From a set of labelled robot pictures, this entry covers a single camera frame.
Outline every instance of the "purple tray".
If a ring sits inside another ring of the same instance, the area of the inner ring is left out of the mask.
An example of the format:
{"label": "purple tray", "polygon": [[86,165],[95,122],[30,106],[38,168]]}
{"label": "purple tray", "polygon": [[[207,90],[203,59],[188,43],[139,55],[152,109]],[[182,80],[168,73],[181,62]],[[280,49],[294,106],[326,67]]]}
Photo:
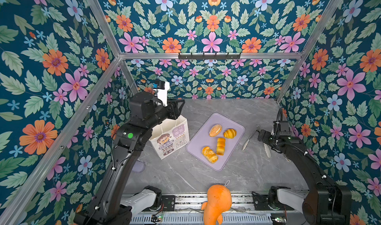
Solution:
{"label": "purple tray", "polygon": [[[215,124],[221,124],[222,131],[216,137],[210,137],[209,131]],[[224,137],[224,132],[233,128],[237,131],[237,135],[233,139],[227,139],[225,142],[225,153],[223,156],[218,156],[218,161],[214,164],[210,163],[201,153],[202,148],[205,146],[210,147],[214,152],[216,152],[217,148],[217,138]],[[187,151],[198,158],[200,161],[204,162],[206,165],[211,167],[213,170],[221,171],[230,155],[232,154],[234,148],[240,141],[242,135],[245,132],[245,128],[222,116],[219,113],[213,113],[212,116],[204,123],[204,125],[200,128],[200,130],[196,133],[196,135],[192,138],[192,140],[188,143],[186,149]]]}

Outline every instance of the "orange whale plush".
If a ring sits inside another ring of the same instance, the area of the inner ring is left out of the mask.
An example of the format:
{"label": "orange whale plush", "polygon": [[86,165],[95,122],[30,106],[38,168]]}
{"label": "orange whale plush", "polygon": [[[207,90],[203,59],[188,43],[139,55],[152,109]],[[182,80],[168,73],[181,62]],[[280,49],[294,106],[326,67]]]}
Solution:
{"label": "orange whale plush", "polygon": [[230,190],[223,185],[212,185],[208,189],[208,201],[201,206],[201,210],[204,210],[204,224],[216,225],[218,221],[221,225],[222,213],[228,211],[231,206]]}

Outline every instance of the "orange flower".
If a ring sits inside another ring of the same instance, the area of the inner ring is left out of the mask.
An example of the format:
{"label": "orange flower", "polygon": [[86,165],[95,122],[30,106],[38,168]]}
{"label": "orange flower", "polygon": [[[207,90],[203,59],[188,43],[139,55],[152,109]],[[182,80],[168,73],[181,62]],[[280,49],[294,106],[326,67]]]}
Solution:
{"label": "orange flower", "polygon": [[198,17],[196,17],[196,22],[202,22],[202,17],[201,16],[198,16]]}
{"label": "orange flower", "polygon": [[132,31],[132,28],[134,27],[131,23],[131,20],[129,18],[126,18],[125,15],[117,15],[116,22],[117,24],[119,24],[118,27],[125,32]]}
{"label": "orange flower", "polygon": [[258,52],[258,50],[262,47],[260,45],[261,40],[257,40],[256,37],[252,37],[251,40],[247,39],[245,41],[245,44],[242,45],[243,53],[255,53]]}
{"label": "orange flower", "polygon": [[210,6],[217,6],[221,3],[221,0],[208,0]]}
{"label": "orange flower", "polygon": [[177,39],[173,39],[172,37],[168,37],[168,40],[163,41],[163,50],[165,53],[180,53],[181,45],[179,45],[179,41]]}
{"label": "orange flower", "polygon": [[377,67],[381,67],[381,49],[376,49],[375,51],[370,50],[367,52],[366,56],[362,56],[360,63],[360,68],[364,68],[364,72],[375,72]]}
{"label": "orange flower", "polygon": [[272,86],[270,86],[270,87],[268,87],[268,88],[266,88],[266,89],[264,90],[264,94],[269,95],[269,94],[274,93],[274,91],[275,91],[275,88],[272,87]]}
{"label": "orange flower", "polygon": [[116,0],[108,0],[109,3],[112,5],[112,6],[115,6],[117,5],[117,1]]}
{"label": "orange flower", "polygon": [[217,19],[216,15],[212,15],[209,17],[207,20],[207,28],[211,31],[214,32],[218,28],[219,20]]}
{"label": "orange flower", "polygon": [[309,128],[309,125],[305,123],[302,125],[302,129],[300,131],[305,137],[308,137],[309,135],[311,135],[311,128]]}
{"label": "orange flower", "polygon": [[96,53],[95,59],[98,61],[99,68],[106,70],[110,65],[109,55],[104,51],[104,49],[98,49]]}
{"label": "orange flower", "polygon": [[379,137],[377,137],[377,141],[378,141],[378,143],[381,145],[381,128],[380,128],[380,127],[376,127],[376,128],[374,129],[374,134],[375,134],[376,136],[379,136]]}
{"label": "orange flower", "polygon": [[365,225],[365,222],[361,220],[360,217],[357,216],[356,214],[351,214],[349,224],[350,225]]}
{"label": "orange flower", "polygon": [[231,22],[231,21],[232,21],[232,17],[226,15],[225,18],[224,18],[224,21],[225,21],[226,23]]}
{"label": "orange flower", "polygon": [[81,212],[81,211],[82,211],[82,208],[83,208],[83,204],[78,205],[78,207],[75,209],[75,212],[76,212],[76,213]]}
{"label": "orange flower", "polygon": [[205,89],[205,93],[207,93],[208,95],[211,95],[213,93],[213,88],[212,87],[207,87]]}
{"label": "orange flower", "polygon": [[151,87],[145,87],[144,91],[148,92],[148,93],[151,93],[151,94],[155,93],[154,90]]}
{"label": "orange flower", "polygon": [[31,36],[31,38],[37,40],[37,37],[33,32],[29,32],[29,35]]}
{"label": "orange flower", "polygon": [[114,127],[112,127],[112,130],[111,130],[112,139],[115,139],[115,137],[117,136],[117,130],[119,128],[120,128],[120,126],[118,124],[115,124]]}
{"label": "orange flower", "polygon": [[310,21],[311,19],[309,14],[307,14],[307,16],[303,14],[302,16],[298,17],[292,25],[294,27],[294,31],[300,32],[307,27],[307,24],[310,23]]}
{"label": "orange flower", "polygon": [[24,151],[33,154],[37,150],[37,155],[44,154],[46,147],[50,148],[53,144],[53,138],[57,137],[57,130],[53,130],[54,125],[51,122],[46,123],[44,120],[36,120],[34,126],[26,125],[22,132],[26,135],[20,137],[20,146],[26,146]]}
{"label": "orange flower", "polygon": [[312,5],[316,5],[320,2],[320,0],[312,0]]}
{"label": "orange flower", "polygon": [[321,68],[324,68],[324,66],[327,64],[325,61],[328,60],[327,50],[326,49],[320,49],[318,52],[315,53],[314,58],[312,59],[312,68],[314,70],[321,70]]}
{"label": "orange flower", "polygon": [[287,110],[282,108],[282,111],[283,111],[284,116],[287,118]]}
{"label": "orange flower", "polygon": [[56,74],[60,76],[61,73],[65,73],[66,69],[69,68],[66,56],[62,56],[62,52],[59,50],[50,49],[49,54],[44,54],[42,58],[45,60],[42,64],[45,68],[48,68],[48,72],[52,75]]}

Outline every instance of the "cartoon girl illustration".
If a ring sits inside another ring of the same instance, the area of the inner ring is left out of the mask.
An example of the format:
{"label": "cartoon girl illustration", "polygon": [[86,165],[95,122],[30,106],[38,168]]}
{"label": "cartoon girl illustration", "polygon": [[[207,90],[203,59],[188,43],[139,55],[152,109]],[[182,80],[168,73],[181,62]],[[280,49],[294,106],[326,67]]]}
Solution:
{"label": "cartoon girl illustration", "polygon": [[159,139],[157,139],[157,143],[159,143],[159,145],[162,145],[162,144],[168,142],[168,141],[169,141],[169,138],[170,138],[170,136],[169,136],[168,133],[163,134],[163,135],[161,135],[161,136],[159,137]]}

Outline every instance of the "floral wall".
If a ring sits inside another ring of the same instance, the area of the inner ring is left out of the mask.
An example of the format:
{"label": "floral wall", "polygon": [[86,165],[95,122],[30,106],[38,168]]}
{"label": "floral wall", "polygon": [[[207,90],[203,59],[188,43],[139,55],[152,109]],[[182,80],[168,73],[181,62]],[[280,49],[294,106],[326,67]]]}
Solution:
{"label": "floral wall", "polygon": [[[125,52],[297,52],[329,0],[99,0]],[[326,43],[326,35],[319,38]],[[128,62],[141,90],[169,97],[274,98],[295,60]]]}
{"label": "floral wall", "polygon": [[344,0],[282,101],[293,132],[352,193],[351,224],[381,222],[381,0]]}
{"label": "floral wall", "polygon": [[[113,59],[85,0],[0,0],[0,213]],[[99,187],[129,117],[120,69],[18,224],[73,224]]]}

